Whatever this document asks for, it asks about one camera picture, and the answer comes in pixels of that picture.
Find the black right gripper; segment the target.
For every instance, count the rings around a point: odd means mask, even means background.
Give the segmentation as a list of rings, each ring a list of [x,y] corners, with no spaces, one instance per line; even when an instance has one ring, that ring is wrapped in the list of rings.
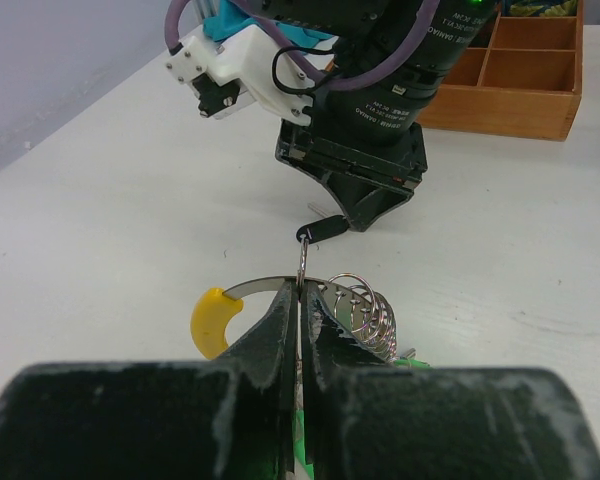
[[[301,127],[284,120],[275,156],[321,184],[357,232],[409,202],[428,169],[418,124],[396,144],[376,146],[340,127]]]

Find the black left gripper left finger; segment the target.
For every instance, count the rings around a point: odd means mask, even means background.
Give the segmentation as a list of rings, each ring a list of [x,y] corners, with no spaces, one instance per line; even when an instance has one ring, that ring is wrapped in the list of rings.
[[[40,363],[0,395],[0,479],[288,479],[298,290],[211,361]]]

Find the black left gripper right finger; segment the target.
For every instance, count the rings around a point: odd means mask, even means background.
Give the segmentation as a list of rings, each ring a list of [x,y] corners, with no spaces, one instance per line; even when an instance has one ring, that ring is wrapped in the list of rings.
[[[304,441],[318,479],[600,479],[580,403],[539,368],[396,367],[301,296]]]

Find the black key fob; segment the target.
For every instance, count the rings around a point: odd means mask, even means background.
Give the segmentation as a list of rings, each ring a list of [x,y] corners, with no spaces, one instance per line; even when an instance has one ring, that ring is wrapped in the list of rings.
[[[317,221],[301,226],[296,232],[299,242],[306,240],[309,244],[316,244],[346,233],[349,228],[347,218],[335,214],[316,203],[308,203],[307,207],[319,216]]]

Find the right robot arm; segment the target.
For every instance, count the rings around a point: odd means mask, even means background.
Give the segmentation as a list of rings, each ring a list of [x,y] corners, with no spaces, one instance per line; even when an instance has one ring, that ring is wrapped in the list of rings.
[[[277,159],[321,184],[340,213],[302,226],[317,243],[363,232],[407,203],[427,169],[417,118],[481,29],[494,1],[254,1],[264,20],[335,37],[332,67],[296,94],[310,122],[282,123]]]

